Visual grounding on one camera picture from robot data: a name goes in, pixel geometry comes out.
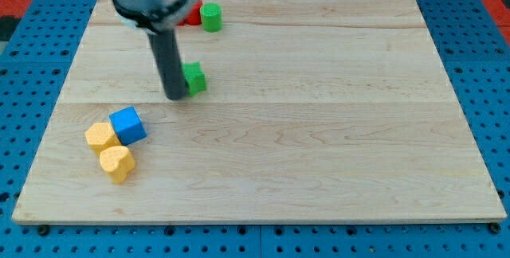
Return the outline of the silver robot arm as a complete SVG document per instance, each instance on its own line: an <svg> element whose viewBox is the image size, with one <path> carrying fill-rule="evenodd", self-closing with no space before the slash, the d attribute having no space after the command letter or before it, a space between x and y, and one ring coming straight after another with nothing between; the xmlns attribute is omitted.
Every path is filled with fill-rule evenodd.
<svg viewBox="0 0 510 258"><path fill-rule="evenodd" d="M166 98L180 100L188 93L175 27L200 0L112 0L125 25L147 33Z"/></svg>

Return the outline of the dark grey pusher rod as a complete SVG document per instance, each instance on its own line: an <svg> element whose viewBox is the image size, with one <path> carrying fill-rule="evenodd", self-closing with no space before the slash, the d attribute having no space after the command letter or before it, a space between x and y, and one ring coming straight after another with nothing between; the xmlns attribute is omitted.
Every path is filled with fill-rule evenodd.
<svg viewBox="0 0 510 258"><path fill-rule="evenodd" d="M174 30L147 36L166 98L182 99L188 89Z"/></svg>

